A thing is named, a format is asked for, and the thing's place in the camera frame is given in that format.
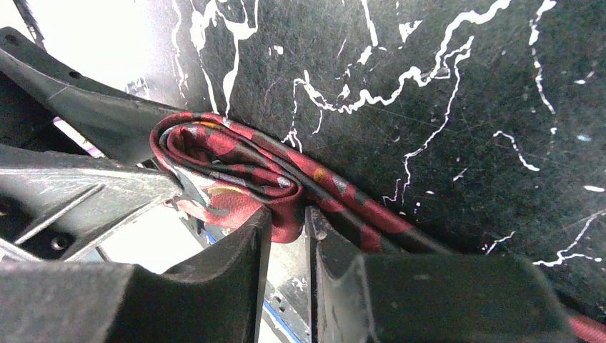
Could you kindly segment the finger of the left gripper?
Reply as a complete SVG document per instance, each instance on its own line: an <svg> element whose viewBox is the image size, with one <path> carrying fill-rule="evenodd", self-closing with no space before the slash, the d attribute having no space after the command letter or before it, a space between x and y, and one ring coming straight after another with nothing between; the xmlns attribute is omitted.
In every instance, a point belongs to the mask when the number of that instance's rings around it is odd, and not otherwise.
<svg viewBox="0 0 606 343"><path fill-rule="evenodd" d="M11 27L1 29L1 72L107 157L123 164L153 158L151 130L179 112L83 76Z"/></svg>
<svg viewBox="0 0 606 343"><path fill-rule="evenodd" d="M1 253L74 261L180 194L166 172L57 151L1 146Z"/></svg>

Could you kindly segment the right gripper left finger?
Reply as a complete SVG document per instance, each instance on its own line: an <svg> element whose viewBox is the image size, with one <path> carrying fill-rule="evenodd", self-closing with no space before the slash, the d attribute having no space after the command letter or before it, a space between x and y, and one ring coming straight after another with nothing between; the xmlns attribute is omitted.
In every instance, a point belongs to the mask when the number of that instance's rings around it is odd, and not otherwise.
<svg viewBox="0 0 606 343"><path fill-rule="evenodd" d="M262 207L165 274L115 262L4 262L1 340L255 342L270 236Z"/></svg>

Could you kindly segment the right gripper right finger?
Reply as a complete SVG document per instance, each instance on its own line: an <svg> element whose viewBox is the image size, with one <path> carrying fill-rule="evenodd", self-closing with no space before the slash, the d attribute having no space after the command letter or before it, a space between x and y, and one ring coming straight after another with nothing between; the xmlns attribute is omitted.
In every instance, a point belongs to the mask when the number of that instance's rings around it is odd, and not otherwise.
<svg viewBox="0 0 606 343"><path fill-rule="evenodd" d="M313 342L573 342L565 311L529 261L366 254L320 210L305 214Z"/></svg>

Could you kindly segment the red patterned tie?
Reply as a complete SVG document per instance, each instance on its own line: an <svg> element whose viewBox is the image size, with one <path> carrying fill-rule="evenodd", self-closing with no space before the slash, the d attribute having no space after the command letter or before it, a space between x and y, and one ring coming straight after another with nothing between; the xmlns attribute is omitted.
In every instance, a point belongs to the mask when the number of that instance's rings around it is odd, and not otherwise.
<svg viewBox="0 0 606 343"><path fill-rule="evenodd" d="M272 241L286 244L307 233L306 210L314 207L366 254L458 254L312 158L224 116L173 114L152 129L149 144L182 186L178 206L207 224L235 230L264 207ZM605 340L603 324L563 309L573 342Z"/></svg>

